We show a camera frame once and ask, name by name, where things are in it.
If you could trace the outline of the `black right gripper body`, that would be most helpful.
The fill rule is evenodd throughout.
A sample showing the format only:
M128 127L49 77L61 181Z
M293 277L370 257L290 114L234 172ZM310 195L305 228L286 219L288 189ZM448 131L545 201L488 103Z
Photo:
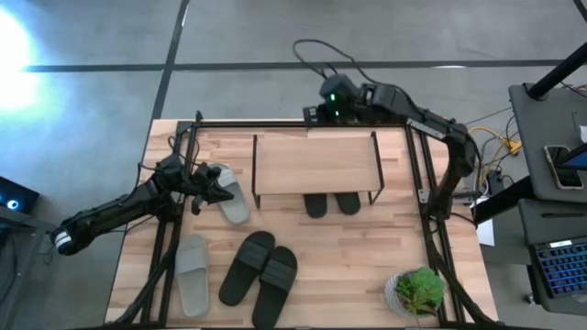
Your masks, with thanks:
M361 108L365 90L346 75L336 73L323 81L319 95L324 102L303 108L306 125L365 124L367 117Z

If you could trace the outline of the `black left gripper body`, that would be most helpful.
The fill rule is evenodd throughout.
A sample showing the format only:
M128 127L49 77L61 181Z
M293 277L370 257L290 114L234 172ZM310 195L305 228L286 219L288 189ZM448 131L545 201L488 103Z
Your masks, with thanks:
M206 196L211 192L214 179L218 179L220 169L210 168L205 162L198 166L195 173L187 178L185 184L185 194L193 196L191 212L193 215L199 215L201 204L206 202Z

